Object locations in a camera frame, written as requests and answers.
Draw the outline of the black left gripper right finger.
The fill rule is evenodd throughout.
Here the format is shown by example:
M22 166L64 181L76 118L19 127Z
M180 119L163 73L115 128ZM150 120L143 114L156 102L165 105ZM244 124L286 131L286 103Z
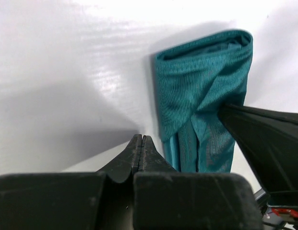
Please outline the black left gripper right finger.
M182 173L163 165L150 136L142 140L133 177L136 230L261 230L263 223L248 181L234 173Z

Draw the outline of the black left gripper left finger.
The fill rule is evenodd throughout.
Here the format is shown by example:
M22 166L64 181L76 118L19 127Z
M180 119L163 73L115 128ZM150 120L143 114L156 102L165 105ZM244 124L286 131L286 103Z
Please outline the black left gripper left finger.
M142 136L96 172L0 176L0 230L131 230Z

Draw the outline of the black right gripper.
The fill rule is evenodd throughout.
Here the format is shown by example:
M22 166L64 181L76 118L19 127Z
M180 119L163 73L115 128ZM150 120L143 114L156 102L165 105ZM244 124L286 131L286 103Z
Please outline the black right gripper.
M232 104L218 118L263 189L254 195L265 230L298 230L298 113Z

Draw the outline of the teal cloth napkin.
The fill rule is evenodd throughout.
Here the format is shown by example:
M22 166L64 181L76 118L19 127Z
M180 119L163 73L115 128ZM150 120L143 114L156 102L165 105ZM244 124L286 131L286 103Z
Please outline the teal cloth napkin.
M253 37L226 30L155 55L155 96L165 159L184 173L228 173L235 141L218 118L244 104Z

